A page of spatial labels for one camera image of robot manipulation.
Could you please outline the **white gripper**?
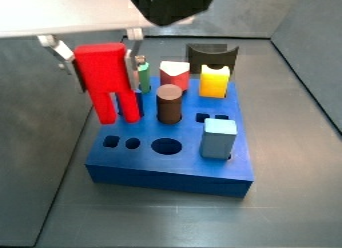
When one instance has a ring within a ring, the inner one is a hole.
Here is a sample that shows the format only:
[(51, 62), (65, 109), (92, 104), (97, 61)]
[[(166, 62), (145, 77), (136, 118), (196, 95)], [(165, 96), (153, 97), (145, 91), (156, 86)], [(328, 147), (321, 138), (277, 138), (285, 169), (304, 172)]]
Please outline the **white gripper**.
[(144, 39), (140, 27), (153, 27), (129, 0), (0, 0), (0, 38), (37, 36), (39, 45), (58, 60), (80, 93), (85, 85), (74, 54), (54, 36), (63, 33), (126, 30), (132, 48), (124, 56), (129, 86), (138, 87), (137, 61)]

